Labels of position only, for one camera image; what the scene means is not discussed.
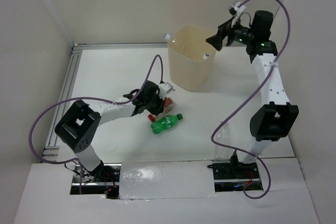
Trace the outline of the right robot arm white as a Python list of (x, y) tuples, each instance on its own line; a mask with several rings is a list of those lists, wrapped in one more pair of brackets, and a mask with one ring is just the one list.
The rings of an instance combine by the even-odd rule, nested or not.
[(239, 16), (232, 17), (219, 25), (216, 35), (206, 39), (216, 50), (226, 45), (239, 42), (246, 45), (250, 63), (254, 67), (261, 95), (261, 107), (251, 117), (249, 123), (253, 139), (238, 154), (238, 160), (230, 163), (229, 172), (235, 178), (242, 177), (247, 172), (248, 163), (252, 163), (272, 143), (288, 136), (298, 114), (297, 105), (291, 104), (280, 76), (276, 44), (269, 39), (273, 14), (258, 10), (254, 14), (249, 27), (240, 23)]

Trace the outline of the clear bottle blue-white cap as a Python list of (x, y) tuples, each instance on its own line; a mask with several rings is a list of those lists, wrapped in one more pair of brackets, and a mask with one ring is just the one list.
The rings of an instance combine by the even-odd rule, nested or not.
[[(229, 123), (223, 125), (220, 130), (216, 133), (214, 137), (215, 141), (221, 144), (230, 145), (230, 130), (229, 130)], [(214, 148), (214, 160), (216, 161), (224, 161), (229, 160), (232, 154), (232, 149), (222, 147), (215, 144)]]

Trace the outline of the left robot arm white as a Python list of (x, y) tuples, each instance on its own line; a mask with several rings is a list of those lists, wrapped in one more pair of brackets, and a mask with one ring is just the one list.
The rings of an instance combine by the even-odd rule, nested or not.
[(120, 118), (141, 114), (153, 115), (164, 111), (164, 103), (173, 86), (167, 82), (146, 81), (142, 89), (124, 94), (116, 102), (85, 103), (75, 101), (55, 127), (56, 135), (74, 152), (85, 169), (85, 176), (96, 182), (107, 172), (103, 161), (95, 153), (92, 140), (98, 127)]

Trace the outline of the green plastic bottle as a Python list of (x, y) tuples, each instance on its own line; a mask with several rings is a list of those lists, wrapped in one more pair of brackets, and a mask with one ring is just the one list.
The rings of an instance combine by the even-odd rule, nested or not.
[(158, 121), (155, 121), (151, 124), (151, 129), (154, 134), (160, 134), (166, 130), (169, 130), (173, 127), (175, 127), (179, 121), (183, 119), (183, 115), (181, 113), (176, 115), (166, 115), (159, 119)]

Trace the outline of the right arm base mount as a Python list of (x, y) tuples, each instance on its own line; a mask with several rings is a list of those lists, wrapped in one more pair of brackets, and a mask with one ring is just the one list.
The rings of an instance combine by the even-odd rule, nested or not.
[(263, 190), (256, 163), (244, 164), (238, 160), (236, 151), (229, 161), (207, 165), (213, 172), (215, 192)]

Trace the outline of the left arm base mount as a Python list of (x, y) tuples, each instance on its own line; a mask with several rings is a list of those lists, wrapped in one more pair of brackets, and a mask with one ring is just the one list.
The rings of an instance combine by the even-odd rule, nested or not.
[(106, 199), (119, 199), (121, 163), (104, 164), (95, 175), (86, 169), (81, 172), (80, 165), (64, 165), (72, 172), (71, 195), (102, 195)]

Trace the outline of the red cap label bottle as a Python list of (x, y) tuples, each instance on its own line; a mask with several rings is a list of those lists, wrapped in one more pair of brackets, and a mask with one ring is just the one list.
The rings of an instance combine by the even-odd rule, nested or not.
[(166, 98), (165, 102), (164, 102), (164, 106), (163, 106), (163, 112), (160, 113), (159, 115), (153, 115), (153, 114), (149, 114), (148, 115), (148, 119), (150, 122), (155, 122), (159, 119), (161, 119), (162, 117), (168, 115), (169, 112), (171, 112), (175, 107), (175, 102), (172, 98), (168, 97)]

